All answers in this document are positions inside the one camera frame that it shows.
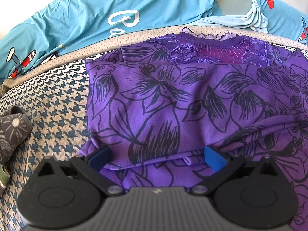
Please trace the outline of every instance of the beige dotted fabric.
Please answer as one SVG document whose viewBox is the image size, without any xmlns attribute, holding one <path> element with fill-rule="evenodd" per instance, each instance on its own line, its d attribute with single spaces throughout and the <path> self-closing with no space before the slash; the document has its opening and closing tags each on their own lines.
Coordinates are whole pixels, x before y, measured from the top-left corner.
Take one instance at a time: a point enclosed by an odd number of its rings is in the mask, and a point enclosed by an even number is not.
<svg viewBox="0 0 308 231">
<path fill-rule="evenodd" d="M 130 45 L 142 41 L 146 41 L 147 39 L 166 35 L 166 34 L 179 34 L 180 31 L 183 29 L 183 27 L 187 27 L 196 34 L 212 34 L 212 35 L 224 35 L 228 32 L 234 32 L 238 35 L 247 35 L 249 37 L 259 38 L 261 40 L 270 42 L 270 43 L 276 43 L 280 45 L 284 45 L 287 47 L 294 47 L 297 49 L 303 49 L 308 50 L 308 47 L 304 44 L 301 44 L 297 41 L 293 41 L 284 37 L 265 34 L 261 32 L 255 32 L 250 30 L 244 30 L 239 28 L 230 28 L 230 27 L 222 27 L 222 26 L 192 26 L 192 25 L 180 25 L 180 26 L 172 26 L 172 27 L 166 27 L 166 28 L 158 28 L 158 29 L 150 29 L 150 30 L 143 30 L 138 31 L 134 33 L 124 34 L 117 37 L 109 38 L 107 40 L 100 41 L 98 43 L 92 44 L 88 47 L 82 48 L 80 50 L 59 56 L 51 61 L 48 61 L 38 67 L 36 67 L 34 70 L 32 70 L 30 73 L 19 76 L 15 79 L 6 79 L 4 83 L 2 84 L 2 88 L 0 87 L 0 94 L 3 95 L 6 93 L 10 88 L 14 88 L 18 86 L 19 84 L 22 84 L 25 81 L 28 81 L 29 79 L 40 75 L 52 68 L 58 67 L 63 64 L 70 63 L 72 61 L 76 61 L 79 59 L 83 59 L 92 55 L 100 54 L 103 52 L 107 52 L 110 50 L 114 50 L 120 46 L 124 45 Z"/>
</svg>

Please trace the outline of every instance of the purple shirt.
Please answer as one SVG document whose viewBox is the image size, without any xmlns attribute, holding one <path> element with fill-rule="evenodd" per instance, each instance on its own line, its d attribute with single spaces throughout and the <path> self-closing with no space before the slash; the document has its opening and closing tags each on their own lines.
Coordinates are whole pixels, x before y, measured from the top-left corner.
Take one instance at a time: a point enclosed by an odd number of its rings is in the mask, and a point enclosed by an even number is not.
<svg viewBox="0 0 308 231">
<path fill-rule="evenodd" d="M 169 34 L 86 60 L 87 155 L 109 145 L 101 174 L 131 186 L 192 187 L 213 171 L 203 148 L 271 156 L 292 182 L 307 230 L 308 61 L 267 42 Z"/>
</svg>

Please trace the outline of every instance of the blue gripper pad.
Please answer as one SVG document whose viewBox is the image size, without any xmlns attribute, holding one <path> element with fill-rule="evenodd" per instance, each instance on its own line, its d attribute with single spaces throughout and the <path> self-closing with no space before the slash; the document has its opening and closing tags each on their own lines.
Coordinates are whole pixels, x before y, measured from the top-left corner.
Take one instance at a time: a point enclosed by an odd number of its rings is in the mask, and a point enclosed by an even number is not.
<svg viewBox="0 0 308 231">
<path fill-rule="evenodd" d="M 87 159 L 87 164 L 96 171 L 100 171 L 110 161 L 110 157 L 111 150 L 106 146 L 90 154 L 90 157 Z"/>
<path fill-rule="evenodd" d="M 204 148 L 204 161 L 209 165 L 215 172 L 221 170 L 229 163 L 228 155 L 223 154 L 212 149 L 210 147 Z"/>
</svg>

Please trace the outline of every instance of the houndstooth cushion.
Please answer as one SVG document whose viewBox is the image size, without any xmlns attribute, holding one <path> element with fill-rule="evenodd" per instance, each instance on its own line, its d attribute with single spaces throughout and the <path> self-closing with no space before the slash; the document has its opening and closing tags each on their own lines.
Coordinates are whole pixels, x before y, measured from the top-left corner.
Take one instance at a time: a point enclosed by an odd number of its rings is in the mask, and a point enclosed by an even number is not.
<svg viewBox="0 0 308 231">
<path fill-rule="evenodd" d="M 296 51 L 296 48 L 285 48 Z M 308 52 L 302 52 L 308 59 Z M 9 162 L 12 177 L 1 197 L 0 230 L 24 227 L 16 211 L 16 199 L 40 160 L 47 155 L 67 160 L 87 140 L 87 94 L 88 76 L 81 59 L 24 82 L 0 99 L 0 113 L 12 105 L 20 105 L 33 122 L 30 137 Z"/>
</svg>

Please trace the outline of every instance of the blue cloth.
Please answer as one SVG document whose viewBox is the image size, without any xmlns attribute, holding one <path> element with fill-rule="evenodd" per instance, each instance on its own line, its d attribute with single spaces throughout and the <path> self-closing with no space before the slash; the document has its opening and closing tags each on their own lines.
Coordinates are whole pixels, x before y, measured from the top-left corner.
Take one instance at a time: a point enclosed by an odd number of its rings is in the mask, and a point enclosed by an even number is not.
<svg viewBox="0 0 308 231">
<path fill-rule="evenodd" d="M 257 0 L 257 2 L 268 19 L 268 33 L 307 44 L 307 15 L 281 0 Z"/>
<path fill-rule="evenodd" d="M 187 24 L 214 0 L 54 0 L 0 40 L 0 83 L 98 41 Z"/>
<path fill-rule="evenodd" d="M 210 166 L 215 172 L 223 169 L 227 166 L 230 159 L 229 155 L 214 150 L 208 146 L 204 148 L 204 161 Z"/>
<path fill-rule="evenodd" d="M 251 28 L 252 30 L 267 33 L 268 20 L 261 11 L 257 0 L 252 0 L 252 7 L 246 15 L 221 16 L 221 9 L 215 2 L 212 9 L 203 14 L 201 18 L 189 25 L 196 26 L 227 26 L 234 28 Z"/>
</svg>

